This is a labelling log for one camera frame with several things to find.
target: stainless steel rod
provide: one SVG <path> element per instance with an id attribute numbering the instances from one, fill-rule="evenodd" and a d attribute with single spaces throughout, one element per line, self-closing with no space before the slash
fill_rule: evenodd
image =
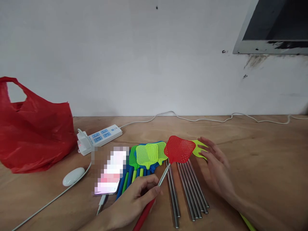
<path id="1" fill-rule="evenodd" d="M 161 176 L 161 178 L 158 182 L 159 187 L 161 186 L 162 182 L 164 181 L 164 178 L 166 177 L 166 174 L 167 174 L 169 168 L 170 168 L 170 163 L 167 165 L 166 169 L 164 170 L 163 175 Z"/>
<path id="2" fill-rule="evenodd" d="M 197 185 L 198 185 L 198 187 L 199 187 L 199 189 L 200 189 L 200 191 L 201 191 L 201 195 L 202 195 L 202 198 L 203 198 L 203 200 L 204 200 L 204 203 L 205 203 L 206 207 L 209 208 L 210 206 L 209 206 L 208 202 L 206 201 L 205 195 L 204 195 L 204 193 L 203 193 L 203 191 L 202 191 L 202 189 L 201 189 L 200 182 L 199 182 L 199 180 L 198 180 L 198 177 L 197 177 L 197 175 L 196 175 L 195 170 L 193 169 L 193 165 L 192 165 L 192 163 L 190 162 L 190 159 L 188 160 L 188 163 L 190 164 L 190 166 L 191 166 L 191 168 L 192 168 L 192 170 L 193 170 L 192 172 L 193 172 L 193 174 L 195 175 L 195 178 L 196 178 L 196 180 L 197 180 Z"/>
<path id="3" fill-rule="evenodd" d="M 177 214 L 176 214 L 176 207 L 175 207 L 175 202 L 174 202 L 174 194 L 172 190 L 172 184 L 171 184 L 171 177 L 170 177 L 170 172 L 168 171 L 168 181 L 169 181 L 169 188 L 170 188 L 170 194 L 171 194 L 171 201 L 172 201 L 172 208 L 173 208 L 173 215 L 174 215 L 174 222 L 175 222 L 175 227 L 179 228 L 179 222 L 177 220 Z"/>
<path id="4" fill-rule="evenodd" d="M 183 164 L 179 164 L 180 165 L 180 168 L 181 168 L 181 171 L 182 171 L 182 175 L 183 175 L 183 179 L 184 179 L 184 183 L 186 185 L 186 189 L 187 189 L 187 192 L 188 192 L 188 196 L 189 196 L 189 200 L 190 200 L 190 203 L 192 205 L 192 210 L 193 210 L 193 215 L 195 217 L 195 219 L 198 219 L 199 216 L 198 216 L 198 213 L 197 213 L 197 208 L 196 208 L 196 205 L 194 204 L 194 201 L 193 201 L 193 197 L 192 197 L 192 194 L 191 194 L 191 191 L 188 187 L 188 182 L 187 182 L 187 179 L 186 179 L 186 176 L 184 174 L 184 168 L 183 168 Z"/>
<path id="5" fill-rule="evenodd" d="M 184 166 L 185 166 L 185 168 L 186 168 L 186 172 L 187 172 L 187 175 L 188 175 L 190 184 L 191 184 L 191 186 L 192 186 L 193 193 L 194 193 L 194 195 L 195 195 L 195 197 L 196 197 L 196 200 L 197 200 L 197 203 L 198 203 L 198 206 L 199 206 L 199 210 L 200 210 L 200 212 L 204 212 L 204 209 L 203 209 L 203 207 L 202 207 L 202 204 L 201 204 L 199 195 L 198 195 L 198 193 L 197 193 L 197 189 L 196 189 L 196 187 L 195 187 L 195 185 L 194 185 L 194 183 L 193 183 L 192 175 L 190 174 L 190 171 L 189 171 L 189 169 L 188 169 L 187 163 L 185 163 Z"/>
<path id="6" fill-rule="evenodd" d="M 202 211 L 202 212 L 205 212 L 205 214 L 208 214 L 209 212 L 208 212 L 208 210 L 206 209 L 206 204 L 205 204 L 204 199 L 203 199 L 203 197 L 202 197 L 202 195 L 201 195 L 200 188 L 197 186 L 197 180 L 196 180 L 196 176 L 193 174 L 192 166 L 188 163 L 188 164 L 187 164 L 187 167 L 188 167 L 188 170 L 189 170 L 189 172 L 190 172 L 190 175 L 192 176 L 192 179 L 193 179 L 192 181 L 193 181 L 194 187 L 195 187 L 195 189 L 196 189 L 196 191 L 197 191 L 197 193 L 198 193 L 198 197 L 199 197 L 200 202 L 201 202 L 201 204 L 202 204 L 202 208 L 203 208 L 203 211 Z"/>
<path id="7" fill-rule="evenodd" d="M 201 209 L 200 209 L 200 207 L 199 207 L 199 205 L 198 205 L 196 196 L 195 196 L 195 194 L 194 194 L 193 186 L 192 186 L 192 184 L 191 184 L 191 182 L 190 182 L 190 180 L 189 180 L 188 172 L 187 172 L 187 170 L 186 170 L 186 168 L 185 168 L 185 164 L 182 164 L 182 167 L 183 167 L 183 170 L 184 170 L 184 175 L 186 176 L 186 179 L 187 179 L 188 188 L 189 188 L 190 191 L 191 191 L 192 198 L 193 198 L 193 202 L 194 202 L 194 205 L 195 205 L 196 210 L 197 210 L 198 216 L 197 216 L 196 218 L 202 218 Z"/>
<path id="8" fill-rule="evenodd" d="M 174 187 L 174 180 L 173 180 L 172 167 L 169 168 L 169 172 L 170 172 L 171 185 L 172 185 L 172 190 L 173 190 L 173 195 L 174 195 L 174 202 L 175 202 L 176 214 L 177 214 L 177 217 L 181 217 L 180 208 L 179 208 L 179 202 L 178 202 L 178 200 L 177 200 L 177 194 L 176 194 L 176 190 L 175 190 L 175 187 Z"/>
<path id="9" fill-rule="evenodd" d="M 186 184 L 184 183 L 183 173 L 182 173 L 182 170 L 181 170 L 181 168 L 180 168 L 180 164 L 179 164 L 179 163 L 177 163 L 177 167 L 178 167 L 178 169 L 179 169 L 179 173 L 180 173 L 180 177 L 181 177 L 181 180 L 182 180 L 182 185 L 183 185 L 183 188 L 184 188 L 184 191 L 185 191 L 186 200 L 187 200 L 188 208 L 189 208 L 189 211 L 190 211 L 190 215 L 191 215 L 191 217 L 192 217 L 192 221 L 196 221 L 195 215 L 194 215 L 193 209 L 192 209 L 192 204 L 191 204 L 190 199 L 189 199 L 189 196 L 188 196 Z"/>

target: left hand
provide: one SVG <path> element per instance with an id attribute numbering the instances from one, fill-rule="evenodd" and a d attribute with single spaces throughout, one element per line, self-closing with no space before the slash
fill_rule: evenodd
<path id="1" fill-rule="evenodd" d="M 144 207 L 160 193 L 158 183 L 155 174 L 136 178 L 119 199 L 103 211 L 112 214 L 109 228 L 124 227 L 140 215 Z"/>

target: red fly swatter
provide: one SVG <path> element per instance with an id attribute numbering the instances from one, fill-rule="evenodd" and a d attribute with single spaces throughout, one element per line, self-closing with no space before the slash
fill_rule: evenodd
<path id="1" fill-rule="evenodd" d="M 186 163 L 190 157 L 190 155 L 193 153 L 193 150 L 196 148 L 196 144 L 192 141 L 184 140 L 181 139 L 177 136 L 170 136 L 168 143 L 165 147 L 164 153 L 165 155 L 169 158 L 169 164 L 166 167 L 159 183 L 158 186 L 161 186 L 161 183 L 163 182 L 168 169 L 170 168 L 170 165 L 173 162 L 178 162 L 178 163 Z M 140 215 L 133 231 L 139 231 L 147 218 L 153 204 L 154 204 L 155 199 L 153 199 L 150 203 L 148 203 L 142 214 Z"/>

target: white power cord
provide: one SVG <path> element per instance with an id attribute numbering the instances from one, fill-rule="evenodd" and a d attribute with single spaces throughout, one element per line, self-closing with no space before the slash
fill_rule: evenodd
<path id="1" fill-rule="evenodd" d="M 203 118 L 202 118 L 202 119 L 197 119 L 197 120 L 190 120 L 190 119 L 185 119 L 185 118 L 179 117 L 177 114 L 175 114 L 174 111 L 168 111 L 168 112 L 164 112 L 164 113 L 159 113 L 159 114 L 157 114 L 156 116 L 159 116 L 159 115 L 162 115 L 162 114 L 167 114 L 167 113 L 169 113 L 169 112 L 172 112 L 176 117 L 178 117 L 178 118 L 180 118 L 180 119 L 187 120 L 187 121 L 190 121 L 190 122 L 196 122 L 196 121 L 199 121 L 199 120 L 208 120 L 208 121 L 214 121 L 214 122 L 224 123 L 224 122 L 226 122 L 226 121 L 232 119 L 234 114 L 240 114 L 240 115 L 243 115 L 243 116 L 248 116 L 249 118 L 252 118 L 253 120 L 255 120 L 257 123 L 261 123 L 261 122 L 270 122 L 270 123 L 275 123 L 275 124 L 288 124 L 288 123 L 290 123 L 290 117 L 292 117 L 292 118 L 294 118 L 294 119 L 300 119 L 300 120 L 306 120 L 306 119 L 308 119 L 308 118 L 296 118 L 296 117 L 294 117 L 294 116 L 292 116 L 292 115 L 288 115 L 288 117 L 287 117 L 287 118 L 288 118 L 288 121 L 285 122 L 285 123 L 280 123 L 280 122 L 275 122 L 275 121 L 270 121 L 270 120 L 260 120 L 260 121 L 258 121 L 258 120 L 256 120 L 255 118 L 253 118 L 253 117 L 251 117 L 251 116 L 249 116 L 249 115 L 246 115 L 246 114 L 243 114 L 243 113 L 238 113 L 238 112 L 232 113 L 232 114 L 231 114 L 231 117 L 228 118 L 228 119 L 225 119 L 224 121 L 220 121 L 220 120 L 211 120 L 211 119 L 203 119 Z M 148 120 L 148 121 L 137 121 L 137 122 L 131 122 L 131 123 L 125 124 L 125 125 L 121 126 L 120 128 L 126 127 L 127 125 L 134 124 L 134 123 L 147 123 L 147 122 L 152 121 L 156 116 L 154 116 L 152 119 L 150 119 L 150 120 Z"/>
<path id="2" fill-rule="evenodd" d="M 288 117 L 287 117 L 287 118 L 288 118 L 288 121 L 285 122 L 285 123 L 280 123 L 280 122 L 275 122 L 275 121 L 270 121 L 270 120 L 261 120 L 261 121 L 258 121 L 258 120 L 256 120 L 255 118 L 253 118 L 253 117 L 251 117 L 251 116 L 249 116 L 249 115 L 246 115 L 246 114 L 243 114 L 243 113 L 238 113 L 238 112 L 232 113 L 232 114 L 231 114 L 231 117 L 228 118 L 228 119 L 225 119 L 224 121 L 220 121 L 220 120 L 211 120 L 211 119 L 203 119 L 203 118 L 202 118 L 202 119 L 197 119 L 197 120 L 190 120 L 190 119 L 185 119 L 185 118 L 179 117 L 178 115 L 175 114 L 174 111 L 168 111 L 168 112 L 164 112 L 164 113 L 159 113 L 159 114 L 157 114 L 156 116 L 159 116 L 159 115 L 162 115 L 162 114 L 167 114 L 167 113 L 169 113 L 169 112 L 172 112 L 176 117 L 178 117 L 178 118 L 180 118 L 180 119 L 187 120 L 187 121 L 191 121 L 191 122 L 196 122 L 196 121 L 199 121 L 199 120 L 208 120 L 208 121 L 215 121 L 215 122 L 219 122 L 219 123 L 224 123 L 224 122 L 226 122 L 226 121 L 232 119 L 234 114 L 240 114 L 240 115 L 248 116 L 249 118 L 252 118 L 253 120 L 255 120 L 257 123 L 261 123 L 261 122 L 270 122 L 270 123 L 275 123 L 275 124 L 288 124 L 288 123 L 290 122 L 290 120 L 291 120 L 291 119 L 290 119 L 291 117 L 294 118 L 294 119 L 299 119 L 299 120 L 306 120 L 306 119 L 308 119 L 308 118 L 296 118 L 296 117 L 294 117 L 294 116 L 292 116 L 292 115 L 288 115 Z M 151 120 L 148 120 L 148 121 L 136 121 L 136 122 L 131 122 L 131 123 L 125 124 L 125 125 L 121 126 L 120 128 L 126 127 L 126 126 L 128 126 L 128 125 L 130 125 L 130 124 L 134 124 L 134 123 L 147 123 L 147 122 L 152 121 L 156 116 L 154 116 Z M 80 129 L 78 129 L 78 132 L 81 133 L 83 136 L 86 137 L 86 135 L 85 135 Z M 49 206 L 52 202 L 54 202 L 56 199 L 58 199 L 60 196 L 62 196 L 64 193 L 66 193 L 68 190 L 70 190 L 71 187 L 73 187 L 78 181 L 80 181 L 80 180 L 83 178 L 84 175 L 86 175 L 86 173 L 88 172 L 88 170 L 90 169 L 90 167 L 91 167 L 91 163 L 89 164 L 88 169 L 84 172 L 84 174 L 83 174 L 76 182 L 74 182 L 71 186 L 69 186 L 67 189 L 65 189 L 60 195 L 58 195 L 58 196 L 57 196 L 56 198 L 54 198 L 52 201 L 50 201 L 49 203 L 47 203 L 46 205 L 44 205 L 44 206 L 43 206 L 40 210 L 38 210 L 36 213 L 34 213 L 34 214 L 31 215 L 30 217 L 28 217 L 24 222 L 22 222 L 20 225 L 18 225 L 17 227 L 15 227 L 12 231 L 16 231 L 18 228 L 20 228 L 22 225 L 24 225 L 27 221 L 29 221 L 32 217 L 34 217 L 35 215 L 37 215 L 40 211 L 42 211 L 44 208 L 46 208 L 47 206 Z M 99 214 L 99 212 L 100 212 L 100 210 L 101 210 L 101 207 L 102 207 L 102 205 L 103 205 L 104 202 L 105 202 L 105 199 L 106 199 L 106 195 L 102 195 L 102 198 L 100 199 L 99 207 L 98 207 L 98 211 L 97 211 L 97 214 L 96 214 L 96 215 Z"/>

